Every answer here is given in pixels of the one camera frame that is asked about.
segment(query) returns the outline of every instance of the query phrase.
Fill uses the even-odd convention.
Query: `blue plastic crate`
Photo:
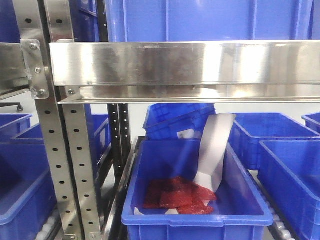
[[[110,42],[306,40],[319,28],[313,0],[105,2]]]
[[[111,132],[109,124],[109,115],[93,114],[94,140],[97,152],[97,159],[100,160],[111,144]]]
[[[79,25],[82,42],[99,42],[98,17],[95,12],[83,8],[79,10]]]
[[[0,143],[30,128],[32,114],[0,114]]]
[[[109,116],[107,114],[93,114],[94,142],[97,153],[97,160],[107,150],[111,143]],[[14,144],[44,144],[44,137],[40,124],[28,128],[11,139]]]
[[[0,239],[34,240],[56,205],[44,145],[0,144]]]
[[[20,43],[20,33],[12,0],[0,1],[0,43]]]
[[[262,141],[258,179],[301,240],[320,239],[320,141]]]
[[[320,133],[320,112],[303,115],[302,119],[308,128]]]
[[[159,103],[151,105],[145,117],[143,128],[151,140],[187,138],[187,130],[204,131],[209,115],[215,114],[212,103]]]
[[[281,113],[235,113],[229,143],[243,165],[259,170],[262,140],[320,139],[320,134]]]
[[[148,184],[182,176],[193,180],[200,140],[144,141],[125,200],[122,222],[131,240],[261,240],[273,217],[248,172],[228,145],[217,201],[209,215],[164,215],[165,209],[143,209]],[[138,208],[144,215],[134,215]]]

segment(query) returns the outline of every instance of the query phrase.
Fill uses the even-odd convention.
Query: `shelf rack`
[[[19,77],[28,75],[64,240],[127,238],[121,211],[137,151],[128,103],[320,102],[318,40],[81,42],[76,0],[13,3],[21,44],[0,44],[0,53],[14,50]],[[103,33],[103,1],[97,6]],[[106,173],[92,161],[88,104],[96,103],[108,104],[111,121],[111,155],[100,168],[114,166],[107,203],[99,177]]]

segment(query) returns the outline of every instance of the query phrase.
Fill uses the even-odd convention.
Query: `metal upright post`
[[[106,6],[103,0],[95,0],[97,6],[100,42],[108,42]],[[128,104],[108,104],[111,129],[113,166],[116,176],[121,175],[131,148]]]
[[[65,240],[84,240],[60,95],[54,87],[43,0],[13,0],[21,46],[49,159]]]
[[[76,0],[45,0],[48,29],[52,42],[80,42]],[[67,89],[69,95],[76,89]],[[85,239],[101,239],[105,218],[93,143],[93,121],[89,105],[64,105],[64,119],[72,156]]]

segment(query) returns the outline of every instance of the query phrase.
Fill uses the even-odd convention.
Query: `red meat package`
[[[215,201],[215,193],[180,176],[152,180],[146,191],[146,209],[177,209],[180,214],[210,214],[213,207],[203,201]]]

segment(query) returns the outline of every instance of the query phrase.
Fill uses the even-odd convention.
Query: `bolt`
[[[34,69],[34,71],[35,71],[35,73],[36,74],[39,74],[39,73],[41,73],[41,67],[36,67],[35,69]]]
[[[37,47],[37,44],[35,44],[35,43],[30,43],[30,48],[31,48],[32,50],[36,50],[38,47]]]
[[[69,89],[69,90],[68,90],[68,94],[70,94],[70,95],[75,95],[75,90]]]
[[[41,90],[39,90],[38,95],[39,95],[39,96],[44,96],[45,93],[46,93],[46,90],[41,89]]]

